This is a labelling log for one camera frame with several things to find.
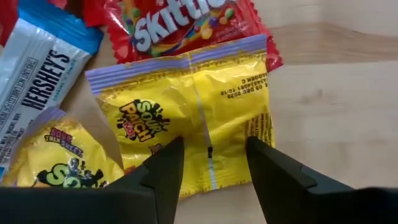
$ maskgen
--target small candy bag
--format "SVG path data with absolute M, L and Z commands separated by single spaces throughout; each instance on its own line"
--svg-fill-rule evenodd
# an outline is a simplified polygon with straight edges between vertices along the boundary
M 44 0 L 19 0 L 18 11 L 0 56 L 0 179 L 13 145 L 44 109 L 62 102 L 103 37 Z
M 86 72 L 124 167 L 139 166 L 183 136 L 181 196 L 249 182 L 246 137 L 274 144 L 272 123 L 261 115 L 269 116 L 266 39 L 257 35 Z
M 108 26 L 118 63 L 178 55 L 200 47 L 265 34 L 268 36 L 268 72 L 283 64 L 271 33 L 261 23 L 251 0 L 85 2 L 85 17 L 90 18 L 86 21 Z
M 5 186 L 100 188 L 123 176 L 101 145 L 58 108 L 45 110 L 16 147 Z

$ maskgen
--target skittles logo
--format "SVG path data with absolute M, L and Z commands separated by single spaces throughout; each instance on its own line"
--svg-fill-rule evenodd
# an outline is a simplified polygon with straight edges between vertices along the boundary
M 125 0 L 120 3 L 124 28 L 140 52 L 158 57 L 224 30 L 237 0 Z

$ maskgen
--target skittles wrapper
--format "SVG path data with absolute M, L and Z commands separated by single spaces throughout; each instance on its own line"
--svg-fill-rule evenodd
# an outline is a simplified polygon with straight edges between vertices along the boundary
M 118 63 L 265 34 L 267 71 L 282 65 L 271 33 L 250 0 L 106 0 L 103 13 Z

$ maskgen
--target candy pouch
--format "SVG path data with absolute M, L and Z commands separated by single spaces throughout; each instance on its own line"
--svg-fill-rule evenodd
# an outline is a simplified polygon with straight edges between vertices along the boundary
M 58 108 L 45 110 L 17 145 L 5 186 L 100 188 L 123 175 L 81 124 Z
M 118 63 L 266 34 L 268 71 L 282 65 L 271 33 L 250 0 L 105 0 L 104 12 Z
M 19 0 L 19 18 L 0 57 L 0 178 L 29 123 L 57 106 L 102 33 L 46 1 Z
M 274 143 L 272 123 L 261 119 L 269 114 L 266 39 L 257 35 L 86 72 L 124 167 L 134 169 L 183 136 L 181 196 L 249 182 L 246 137 L 264 139 L 266 132 L 265 140 Z

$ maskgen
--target yellow candy wrapper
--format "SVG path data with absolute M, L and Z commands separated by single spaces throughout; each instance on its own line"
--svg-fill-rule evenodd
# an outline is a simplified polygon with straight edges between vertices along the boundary
M 274 145 L 264 35 L 86 72 L 133 170 L 184 137 L 180 196 L 250 182 L 245 141 Z
M 45 110 L 16 148 L 5 186 L 102 188 L 124 175 L 101 145 L 58 108 Z

